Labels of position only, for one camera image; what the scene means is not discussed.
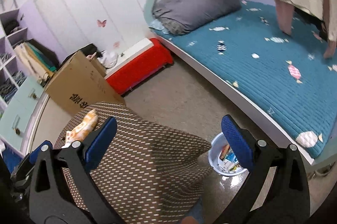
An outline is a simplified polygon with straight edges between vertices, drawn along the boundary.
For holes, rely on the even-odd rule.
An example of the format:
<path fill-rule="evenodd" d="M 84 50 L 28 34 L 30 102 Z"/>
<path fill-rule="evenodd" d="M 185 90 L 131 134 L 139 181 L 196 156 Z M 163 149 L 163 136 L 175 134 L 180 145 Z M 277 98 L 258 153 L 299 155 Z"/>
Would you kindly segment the dark blue sleeve forearm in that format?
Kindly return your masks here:
<path fill-rule="evenodd" d="M 204 223 L 202 197 L 197 200 L 194 206 L 178 223 L 181 224 L 186 217 L 193 217 L 198 223 Z"/>

